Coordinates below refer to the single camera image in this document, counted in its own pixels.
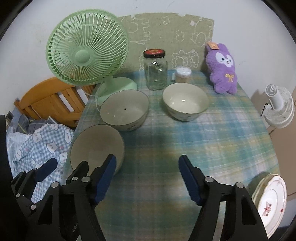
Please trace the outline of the floral bowl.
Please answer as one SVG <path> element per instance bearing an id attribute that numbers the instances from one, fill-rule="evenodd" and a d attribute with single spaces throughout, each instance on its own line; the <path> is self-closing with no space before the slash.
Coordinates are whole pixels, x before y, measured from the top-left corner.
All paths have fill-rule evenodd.
<path id="1" fill-rule="evenodd" d="M 189 83 L 174 83 L 162 94 L 168 113 L 179 121 L 193 121 L 210 106 L 207 94 Z"/>
<path id="2" fill-rule="evenodd" d="M 100 108 L 104 123 L 118 131 L 139 128 L 149 112 L 149 98 L 138 90 L 123 90 L 108 97 Z"/>
<path id="3" fill-rule="evenodd" d="M 120 133 L 108 125 L 94 125 L 84 130 L 74 141 L 70 151 L 72 169 L 87 161 L 89 174 L 103 165 L 109 154 L 116 157 L 115 173 L 119 171 L 125 156 L 125 145 Z"/>

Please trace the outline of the white red pattern plate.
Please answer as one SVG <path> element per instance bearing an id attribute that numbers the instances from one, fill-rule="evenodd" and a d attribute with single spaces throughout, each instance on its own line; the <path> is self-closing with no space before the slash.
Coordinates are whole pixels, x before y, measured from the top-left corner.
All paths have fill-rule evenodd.
<path id="1" fill-rule="evenodd" d="M 287 205 L 287 187 L 283 178 L 273 175 L 260 196 L 257 210 L 265 227 L 267 238 L 279 227 Z"/>

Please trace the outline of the blue checkered blanket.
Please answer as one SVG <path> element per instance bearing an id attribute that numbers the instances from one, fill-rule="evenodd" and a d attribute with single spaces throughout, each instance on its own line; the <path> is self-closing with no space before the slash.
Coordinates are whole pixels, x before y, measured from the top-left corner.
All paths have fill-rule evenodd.
<path id="1" fill-rule="evenodd" d="M 11 131 L 6 136 L 8 159 L 13 177 L 34 168 L 40 168 L 51 158 L 57 160 L 57 168 L 42 182 L 37 183 L 31 201 L 40 201 L 52 182 L 62 182 L 74 131 L 62 124 L 46 124 L 33 134 Z"/>

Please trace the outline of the grey striped pillow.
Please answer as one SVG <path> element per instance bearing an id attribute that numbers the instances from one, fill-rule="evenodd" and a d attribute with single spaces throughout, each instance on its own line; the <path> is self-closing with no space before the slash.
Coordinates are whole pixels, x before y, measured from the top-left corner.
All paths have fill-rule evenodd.
<path id="1" fill-rule="evenodd" d="M 16 123 L 15 132 L 30 135 L 48 123 L 49 122 L 45 119 L 35 120 L 22 114 Z"/>

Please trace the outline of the plaid tablecloth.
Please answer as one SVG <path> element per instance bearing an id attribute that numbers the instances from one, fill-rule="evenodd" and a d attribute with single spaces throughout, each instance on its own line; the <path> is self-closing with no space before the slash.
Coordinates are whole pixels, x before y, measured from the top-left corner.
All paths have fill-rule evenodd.
<path id="1" fill-rule="evenodd" d="M 143 125 L 122 132 L 125 159 L 95 212 L 107 240 L 188 240 L 200 211 L 191 200 L 178 160 L 188 156 L 219 183 L 242 182 L 253 193 L 260 180 L 280 171 L 270 135 L 245 91 L 217 94 L 207 75 L 192 83 L 210 100 L 189 122 L 172 118 L 161 91 L 151 91 L 142 71 L 125 73 L 149 97 Z"/>

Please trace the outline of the wooden bed headboard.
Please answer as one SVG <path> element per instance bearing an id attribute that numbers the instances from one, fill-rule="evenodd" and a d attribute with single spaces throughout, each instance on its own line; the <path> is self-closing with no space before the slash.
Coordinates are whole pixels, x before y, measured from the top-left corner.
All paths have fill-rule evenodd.
<path id="1" fill-rule="evenodd" d="M 44 80 L 19 100 L 14 102 L 20 113 L 34 120 L 53 118 L 57 122 L 75 128 L 87 101 L 78 93 L 78 88 L 56 77 Z"/>

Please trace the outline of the white standing fan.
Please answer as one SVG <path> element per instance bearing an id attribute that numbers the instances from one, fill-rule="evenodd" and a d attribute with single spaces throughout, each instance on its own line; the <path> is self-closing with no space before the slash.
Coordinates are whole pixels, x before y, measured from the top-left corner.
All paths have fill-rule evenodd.
<path id="1" fill-rule="evenodd" d="M 268 102 L 263 107 L 262 116 L 266 123 L 273 128 L 285 128 L 295 114 L 295 106 L 291 93 L 281 86 L 269 84 L 265 88 Z"/>

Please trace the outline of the green desk fan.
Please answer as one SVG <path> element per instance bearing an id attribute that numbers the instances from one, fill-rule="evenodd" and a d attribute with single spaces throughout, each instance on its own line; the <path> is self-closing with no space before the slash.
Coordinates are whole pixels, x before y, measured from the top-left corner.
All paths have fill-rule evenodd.
<path id="1" fill-rule="evenodd" d="M 112 94 L 136 90 L 127 77 L 114 77 L 128 54 L 128 34 L 113 14 L 99 9 L 77 11 L 64 18 L 49 36 L 47 64 L 61 81 L 75 86 L 97 84 L 101 106 Z"/>

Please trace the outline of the glass jar black lid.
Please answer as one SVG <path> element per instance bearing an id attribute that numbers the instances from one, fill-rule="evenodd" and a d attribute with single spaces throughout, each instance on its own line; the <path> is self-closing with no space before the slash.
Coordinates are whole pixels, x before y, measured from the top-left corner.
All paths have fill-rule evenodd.
<path id="1" fill-rule="evenodd" d="M 163 49 L 148 49 L 143 52 L 144 73 L 148 89 L 162 90 L 168 83 L 168 64 Z"/>

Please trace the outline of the cotton swab container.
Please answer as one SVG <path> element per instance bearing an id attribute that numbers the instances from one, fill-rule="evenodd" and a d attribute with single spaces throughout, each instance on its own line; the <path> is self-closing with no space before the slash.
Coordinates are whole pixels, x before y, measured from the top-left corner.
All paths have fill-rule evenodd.
<path id="1" fill-rule="evenodd" d="M 192 70 L 187 67 L 178 66 L 176 68 L 176 83 L 189 83 L 192 78 Z"/>

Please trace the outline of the purple plush bunny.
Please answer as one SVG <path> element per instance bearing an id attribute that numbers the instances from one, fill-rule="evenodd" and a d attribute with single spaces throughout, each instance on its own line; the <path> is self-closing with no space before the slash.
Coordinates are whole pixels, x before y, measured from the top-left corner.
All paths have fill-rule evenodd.
<path id="1" fill-rule="evenodd" d="M 236 94 L 235 62 L 228 48 L 222 43 L 207 42 L 205 61 L 210 71 L 210 81 L 214 85 L 214 91 L 218 94 Z"/>

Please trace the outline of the wall power socket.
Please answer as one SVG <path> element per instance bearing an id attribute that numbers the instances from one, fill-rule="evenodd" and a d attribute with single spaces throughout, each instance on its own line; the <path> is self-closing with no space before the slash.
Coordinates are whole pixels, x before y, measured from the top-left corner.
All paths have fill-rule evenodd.
<path id="1" fill-rule="evenodd" d="M 6 115 L 6 120 L 10 123 L 13 120 L 14 115 L 9 111 Z"/>

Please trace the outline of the green cartoon wall mat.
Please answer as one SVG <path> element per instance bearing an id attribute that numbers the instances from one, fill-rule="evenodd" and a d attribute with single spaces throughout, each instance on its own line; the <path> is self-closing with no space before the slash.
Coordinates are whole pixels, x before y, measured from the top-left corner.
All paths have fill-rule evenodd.
<path id="1" fill-rule="evenodd" d="M 169 69 L 185 66 L 206 70 L 205 46 L 212 40 L 214 20 L 176 13 L 145 13 L 121 16 L 119 20 L 129 39 L 120 73 L 143 70 L 143 52 L 148 49 L 163 49 Z"/>

